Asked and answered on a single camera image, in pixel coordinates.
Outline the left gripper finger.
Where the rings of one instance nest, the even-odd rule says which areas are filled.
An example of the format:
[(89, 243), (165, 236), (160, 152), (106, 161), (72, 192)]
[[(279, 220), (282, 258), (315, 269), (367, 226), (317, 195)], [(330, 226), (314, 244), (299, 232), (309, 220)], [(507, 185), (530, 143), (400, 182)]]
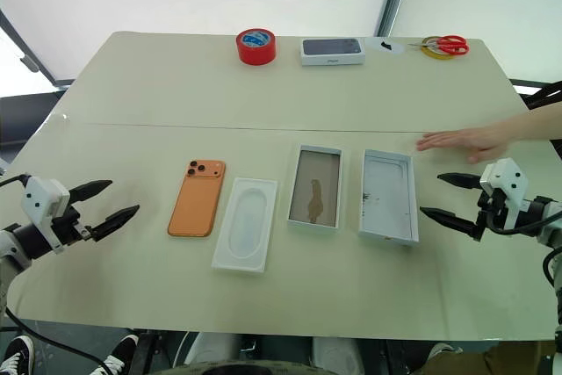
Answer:
[(90, 228), (90, 236), (99, 242), (110, 234), (122, 228), (140, 209), (139, 205), (129, 206), (113, 213), (98, 226)]
[(69, 204), (83, 202), (97, 196), (101, 191), (112, 184), (112, 180), (95, 180), (86, 184), (81, 184), (69, 190)]

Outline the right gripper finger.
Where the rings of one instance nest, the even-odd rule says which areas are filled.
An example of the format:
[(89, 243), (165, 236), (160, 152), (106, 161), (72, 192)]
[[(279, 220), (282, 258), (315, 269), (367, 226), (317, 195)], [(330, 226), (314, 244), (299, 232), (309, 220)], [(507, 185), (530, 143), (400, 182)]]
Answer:
[(476, 224), (469, 220), (459, 218), (455, 213), (434, 207), (421, 207), (420, 211), (444, 227), (467, 234), (470, 237), (475, 235)]
[(437, 176), (438, 179), (452, 184), (454, 186), (471, 190), (471, 189), (478, 189), (481, 190), (482, 187), (480, 185), (480, 176), (473, 175), (468, 173), (459, 173), (459, 172), (450, 172), (450, 173), (443, 173)]

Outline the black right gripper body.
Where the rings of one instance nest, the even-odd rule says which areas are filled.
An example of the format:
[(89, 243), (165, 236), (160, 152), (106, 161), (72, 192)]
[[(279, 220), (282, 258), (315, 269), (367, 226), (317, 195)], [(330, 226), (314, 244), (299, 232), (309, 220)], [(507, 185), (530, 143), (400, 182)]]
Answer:
[(505, 225), (505, 194), (494, 188), (491, 194), (483, 191), (479, 197), (480, 208), (474, 228), (474, 239), (480, 240), (488, 228), (498, 234)]

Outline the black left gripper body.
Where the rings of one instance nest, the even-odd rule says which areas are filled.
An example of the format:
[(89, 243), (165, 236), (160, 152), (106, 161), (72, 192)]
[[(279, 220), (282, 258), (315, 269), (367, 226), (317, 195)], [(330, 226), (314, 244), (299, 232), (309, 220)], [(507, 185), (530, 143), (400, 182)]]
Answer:
[(52, 220), (51, 228), (63, 246), (88, 241), (91, 238), (90, 227), (83, 225), (80, 217), (80, 213), (73, 206), (68, 206), (61, 217)]

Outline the person's bare hand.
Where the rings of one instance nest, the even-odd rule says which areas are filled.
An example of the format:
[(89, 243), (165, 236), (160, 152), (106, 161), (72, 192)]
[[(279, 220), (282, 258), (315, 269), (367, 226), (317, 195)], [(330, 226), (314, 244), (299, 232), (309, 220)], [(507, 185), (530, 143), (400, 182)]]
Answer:
[(417, 142), (418, 151), (434, 148), (463, 149), (470, 163), (484, 162), (500, 157), (513, 140), (506, 129), (482, 126), (455, 131), (425, 133)]

